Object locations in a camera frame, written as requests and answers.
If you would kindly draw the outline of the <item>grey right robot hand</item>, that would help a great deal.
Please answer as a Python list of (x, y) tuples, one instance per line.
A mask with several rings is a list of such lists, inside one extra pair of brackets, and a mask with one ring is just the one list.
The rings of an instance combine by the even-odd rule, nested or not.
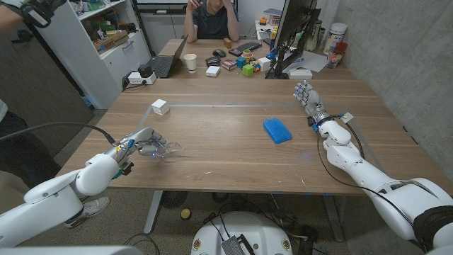
[(321, 126), (324, 122), (332, 120), (327, 113), (319, 93), (306, 80), (295, 86), (293, 96), (302, 104), (307, 115), (312, 118), (311, 125)]

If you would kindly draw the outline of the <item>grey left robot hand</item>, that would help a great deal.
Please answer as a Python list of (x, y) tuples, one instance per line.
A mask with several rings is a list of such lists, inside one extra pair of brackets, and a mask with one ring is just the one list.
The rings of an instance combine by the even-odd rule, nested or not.
[(169, 143), (151, 127), (132, 132), (121, 138), (106, 152), (117, 163), (124, 162), (131, 154), (138, 152), (142, 156), (162, 156), (169, 148)]

